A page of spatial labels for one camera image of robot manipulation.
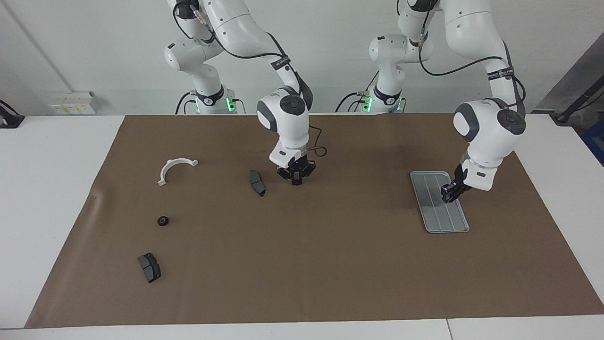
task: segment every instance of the wire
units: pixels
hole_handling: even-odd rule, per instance
[[[191,96],[191,91],[188,91],[187,93],[182,95],[181,99],[178,101],[178,105],[176,106],[176,112],[174,113],[174,115],[178,116],[178,111],[180,111],[181,109],[182,102],[187,96]]]
[[[428,17],[430,16],[430,12],[431,12],[431,11],[432,11],[432,10],[429,10],[429,11],[426,13],[426,18],[423,20],[422,32],[426,31],[426,23],[428,22]],[[486,60],[491,60],[491,59],[503,60],[503,58],[502,58],[502,57],[499,57],[499,56],[485,57],[485,58],[482,58],[482,59],[479,59],[479,60],[475,60],[475,61],[473,61],[473,62],[471,62],[471,63],[469,63],[469,64],[466,64],[466,65],[464,65],[464,66],[462,66],[462,67],[458,67],[458,68],[456,68],[456,69],[454,69],[454,70],[452,70],[452,71],[448,71],[448,72],[444,72],[444,73],[432,73],[432,72],[428,71],[428,69],[427,69],[427,68],[424,66],[424,64],[423,64],[423,60],[422,60],[422,48],[421,48],[421,47],[419,48],[418,54],[419,54],[419,64],[422,66],[423,70],[424,70],[426,73],[428,73],[429,75],[431,75],[431,76],[435,76],[435,77],[447,76],[447,75],[449,75],[449,74],[452,74],[452,73],[455,73],[455,72],[461,71],[461,70],[463,70],[463,69],[465,69],[465,68],[468,68],[468,67],[470,67],[470,66],[473,66],[473,65],[475,65],[475,64],[478,64],[479,62],[483,62],[483,61],[486,61]]]
[[[348,93],[342,100],[340,100],[340,103],[338,104],[338,107],[336,107],[336,111],[334,112],[338,112],[340,107],[342,107],[342,104],[346,101],[346,99],[353,96],[357,96],[357,92]]]
[[[522,88],[522,97],[520,98],[520,101],[523,102],[527,98],[527,88],[524,87],[524,84],[516,76],[512,76],[512,79]]]
[[[181,4],[185,4],[185,2],[184,2],[184,1],[179,1],[179,2],[177,2],[177,3],[174,5],[174,8],[172,9],[172,16],[174,17],[174,22],[176,23],[176,26],[178,26],[178,28],[180,28],[180,29],[181,29],[182,34],[184,34],[184,35],[185,35],[185,37],[187,37],[187,38],[189,38],[189,39],[193,40],[193,37],[192,37],[192,36],[189,36],[189,35],[187,34],[187,32],[185,32],[185,30],[183,30],[183,29],[182,29],[182,27],[181,27],[180,23],[179,23],[179,22],[178,22],[178,20],[176,19],[176,9],[177,9],[177,8],[178,8],[178,6],[179,6],[179,5],[181,5]]]
[[[195,100],[188,100],[188,101],[185,103],[185,107],[184,107],[185,116],[187,115],[187,104],[189,104],[189,103],[193,103],[193,104],[197,105],[197,102],[196,102]]]
[[[376,80],[376,78],[378,77],[378,74],[379,74],[379,70],[376,72],[376,74],[373,76],[373,78],[371,78],[371,81],[369,82],[369,85],[367,85],[367,87],[365,88],[365,92],[369,91],[369,88],[371,87],[371,85],[373,84],[373,82],[374,82],[374,81]],[[356,104],[356,107],[355,107],[355,112],[356,112],[356,110],[358,110],[358,109],[359,109],[359,104],[360,104],[360,103],[357,103],[357,104]]]
[[[407,107],[407,98],[401,98],[401,100],[405,101],[405,105],[403,106],[403,111],[401,111],[400,113],[405,113],[405,108]]]
[[[361,103],[364,103],[364,101],[363,100],[357,100],[355,102],[352,102],[352,104],[350,104],[350,106],[348,107],[348,111],[346,111],[346,112],[350,112],[350,109],[352,109],[352,105],[356,104],[356,106],[358,107],[359,104],[361,104]]]
[[[218,45],[220,45],[220,47],[222,47],[223,50],[225,50],[225,52],[227,52],[228,54],[234,56],[235,58],[239,58],[239,59],[255,59],[255,58],[260,58],[260,57],[268,57],[268,56],[275,56],[275,57],[279,57],[279,58],[284,58],[285,56],[282,54],[278,54],[278,53],[261,53],[261,54],[257,54],[255,56],[249,56],[249,57],[244,57],[244,56],[238,56],[234,53],[231,53],[229,50],[227,50],[224,45],[222,45],[222,43],[220,42],[220,39],[218,39],[218,37],[216,36],[216,33],[214,30],[210,30],[212,32],[212,35],[215,37],[216,42],[218,43]]]
[[[426,18],[423,20],[422,32],[425,32],[425,31],[426,31],[426,24],[428,23],[428,18],[429,18],[429,16],[430,16],[430,12],[431,12],[431,11],[432,11],[432,10],[428,10],[428,12],[426,13]],[[435,77],[447,76],[447,75],[449,75],[449,74],[452,74],[452,73],[455,73],[455,72],[461,71],[461,70],[463,70],[463,69],[465,69],[465,68],[468,68],[468,67],[470,67],[470,66],[476,65],[476,64],[478,64],[478,63],[480,63],[480,62],[483,62],[483,61],[492,60],[492,59],[503,60],[503,58],[502,58],[502,57],[499,57],[499,56],[485,57],[485,58],[482,58],[482,59],[479,59],[479,60],[475,60],[475,61],[473,61],[473,62],[471,62],[471,63],[468,63],[468,64],[466,64],[466,65],[464,65],[464,66],[462,66],[462,67],[458,67],[458,68],[456,68],[456,69],[454,69],[454,70],[452,70],[452,71],[448,71],[448,72],[444,72],[444,73],[432,73],[432,72],[428,71],[428,69],[426,68],[426,66],[423,64],[423,60],[422,60],[422,48],[421,48],[421,47],[420,47],[420,48],[419,48],[419,50],[418,50],[418,57],[419,57],[419,64],[422,66],[423,70],[424,70],[426,73],[428,73],[429,75],[431,75],[431,76],[435,76]],[[518,79],[516,76],[512,76],[512,79],[513,79],[513,81],[514,81],[514,82],[518,83],[518,85],[520,85],[520,87],[522,88],[522,97],[520,98],[520,102],[524,102],[524,100],[525,100],[525,99],[526,99],[526,97],[527,97],[527,90],[526,90],[526,87],[524,87],[524,84],[523,84],[523,83],[520,81],[520,79]],[[516,103],[514,103],[513,105],[509,105],[508,107],[511,107],[511,106],[518,106],[518,105],[519,105],[519,102],[516,102]]]
[[[271,37],[273,43],[275,44],[275,46],[277,46],[277,48],[279,49],[279,52],[281,52],[281,57],[285,57],[285,50],[283,49],[283,47],[281,47],[281,44],[279,44],[279,41],[277,41],[277,38],[275,38],[275,36],[272,35],[270,32],[266,32],[266,34],[268,34],[268,36]]]
[[[317,144],[319,143],[319,138],[321,138],[321,134],[323,133],[323,129],[317,128],[312,125],[309,125],[309,128],[319,131],[319,134],[316,136],[316,139],[315,139],[315,146],[310,148],[309,151],[314,151],[315,155],[319,158],[325,157],[327,155],[327,148],[325,146],[317,146]],[[323,150],[324,153],[319,155],[319,153],[317,152],[318,150]]]
[[[17,116],[20,116],[19,113],[17,111],[15,111],[15,109],[13,109],[13,107],[10,106],[9,104],[7,104],[4,100],[0,100],[0,104],[6,106],[8,109],[10,109],[10,111],[14,112]]]
[[[582,106],[582,107],[578,108],[577,110],[575,110],[575,112],[580,111],[580,110],[582,110],[582,109],[584,109],[584,108],[587,108],[587,107],[589,107],[589,106],[593,105],[593,104],[594,104],[595,102],[597,102],[597,101],[598,101],[600,98],[602,98],[602,96],[603,96],[603,95],[604,95],[604,92],[600,93],[600,95],[599,95],[599,96],[597,96],[597,97],[596,97],[594,100],[592,100],[592,101],[591,101],[591,103],[589,103],[589,104],[585,104],[584,106]]]
[[[233,99],[233,102],[240,102],[243,106],[243,113],[248,114],[248,112],[245,110],[245,103],[241,99]]]
[[[205,40],[205,39],[201,39],[201,38],[199,38],[199,40],[201,40],[204,43],[210,45],[211,43],[214,42],[214,40],[216,40],[216,31],[211,30],[210,33],[211,33],[211,36],[210,36],[209,40]]]

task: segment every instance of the brown mat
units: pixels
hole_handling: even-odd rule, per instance
[[[457,166],[452,116],[311,121],[329,155],[295,188],[255,117],[127,117],[27,327],[604,313],[515,155],[461,199],[468,234],[431,235],[409,174]]]

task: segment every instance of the electrical outlet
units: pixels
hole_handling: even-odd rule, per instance
[[[63,95],[51,101],[50,107],[56,114],[96,114],[100,108],[92,92],[78,92]]]

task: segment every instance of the metal tray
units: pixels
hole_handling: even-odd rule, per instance
[[[440,188],[451,182],[447,172],[414,171],[411,173],[411,181],[422,212],[423,224],[429,233],[449,234],[470,231],[459,200],[445,203],[440,195]]]

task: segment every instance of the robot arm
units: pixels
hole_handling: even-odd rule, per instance
[[[205,64],[221,54],[223,49],[216,41],[208,40],[211,33],[195,18],[193,10],[189,7],[193,3],[198,6],[197,1],[168,0],[176,23],[191,39],[182,39],[166,47],[165,60],[172,68],[191,76],[201,114],[237,113],[232,101],[234,92],[222,84],[218,71],[213,66]]]
[[[243,0],[213,0],[203,2],[202,7],[217,42],[227,53],[242,59],[262,57],[283,81],[283,87],[260,99],[257,115],[265,128],[279,135],[269,156],[278,166],[278,173],[294,185],[301,184],[302,178],[315,168],[306,155],[308,110],[313,101],[310,88],[291,66],[277,40],[256,24]]]
[[[279,135],[279,141],[269,156],[278,166],[277,172],[283,178],[291,179],[292,184],[301,184],[302,178],[315,169],[314,162],[309,161],[306,155],[308,110],[312,106],[313,95],[292,67],[289,56],[275,37],[256,24],[243,0],[176,1],[168,0],[175,10],[179,10],[177,23],[201,47],[192,44],[171,46],[166,49],[166,59],[174,68],[193,76],[199,93],[201,89],[215,93],[203,97],[202,103],[206,100],[215,102],[224,89],[216,70],[208,65],[201,66],[203,61],[222,51],[240,59],[262,57],[277,72],[284,85],[260,99],[257,115],[264,127]]]
[[[463,103],[455,112],[455,129],[469,147],[455,171],[455,180],[442,187],[443,201],[453,202],[470,188],[491,190],[497,168],[526,129],[526,112],[509,51],[493,24],[489,1],[440,0],[439,6],[445,13],[450,48],[472,60],[484,60],[492,92],[491,98]]]
[[[379,67],[379,77],[376,86],[369,94],[371,99],[367,105],[368,112],[393,112],[400,101],[405,81],[405,72],[400,65],[419,62],[421,27],[426,16],[424,13],[412,10],[409,2],[404,0],[402,2],[398,24],[403,34],[375,38],[369,47],[369,55]],[[429,14],[427,25],[433,16],[433,13]],[[422,61],[426,61],[432,55],[434,44],[429,35],[426,34],[423,38]]]
[[[371,111],[393,110],[405,78],[401,63],[420,62],[433,76],[449,74],[431,73],[423,65],[434,49],[426,28],[434,11],[444,12],[449,47],[475,63],[482,63],[492,97],[466,102],[457,108],[455,129],[470,145],[455,170],[455,180],[442,187],[441,192],[443,200],[449,203],[471,188],[488,191],[503,158],[513,151],[526,128],[523,99],[512,61],[493,24],[489,1],[402,2],[399,28],[403,35],[379,37],[371,43],[371,58],[380,67],[380,78],[371,93]]]

